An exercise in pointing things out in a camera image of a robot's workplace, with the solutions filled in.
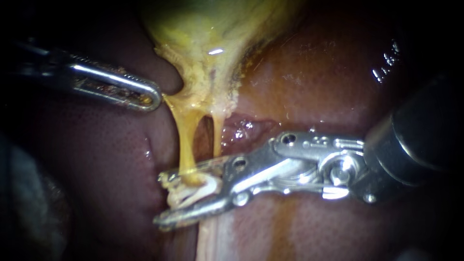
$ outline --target yellow tissue strand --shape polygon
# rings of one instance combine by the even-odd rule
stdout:
[[[179,131],[180,171],[195,166],[193,137],[204,116],[211,116],[214,123],[213,155],[221,154],[224,120],[237,106],[243,70],[253,55],[295,24],[304,2],[142,1],[142,21],[155,52],[172,63],[184,80],[179,93],[164,96]],[[202,186],[204,174],[185,174],[182,183]]]

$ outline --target metal clip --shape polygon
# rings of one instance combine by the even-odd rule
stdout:
[[[365,167],[363,142],[310,132],[284,132],[248,154],[199,163],[222,170],[219,194],[188,207],[168,210],[153,219],[162,230],[194,224],[201,219],[244,206],[261,192],[321,193],[325,199],[349,194],[348,185]],[[169,179],[178,178],[173,172]],[[161,173],[160,178],[167,178]]]

